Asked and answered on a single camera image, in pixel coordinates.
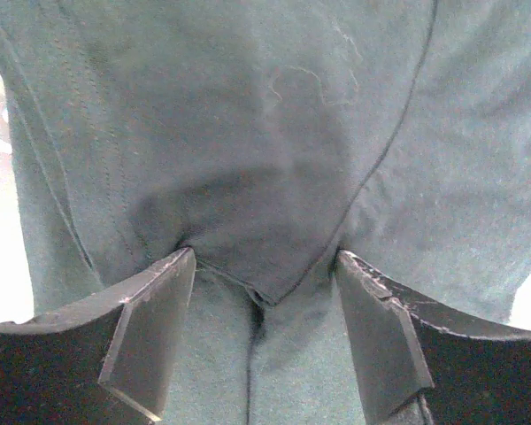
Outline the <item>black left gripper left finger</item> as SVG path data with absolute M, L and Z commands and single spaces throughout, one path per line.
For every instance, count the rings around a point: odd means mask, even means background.
M 56 311 L 0 323 L 0 424 L 161 421 L 195 271 L 181 249 Z

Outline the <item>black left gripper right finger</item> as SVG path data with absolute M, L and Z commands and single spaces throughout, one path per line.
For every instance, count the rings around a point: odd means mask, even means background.
M 335 279 L 369 424 L 531 424 L 531 331 L 394 282 L 349 251 Z

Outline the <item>black t shirt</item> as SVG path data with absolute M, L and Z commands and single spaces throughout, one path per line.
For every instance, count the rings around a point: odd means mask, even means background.
M 509 326 L 531 1 L 0 1 L 0 74 L 35 317 L 195 254 L 153 424 L 369 424 L 340 251 Z

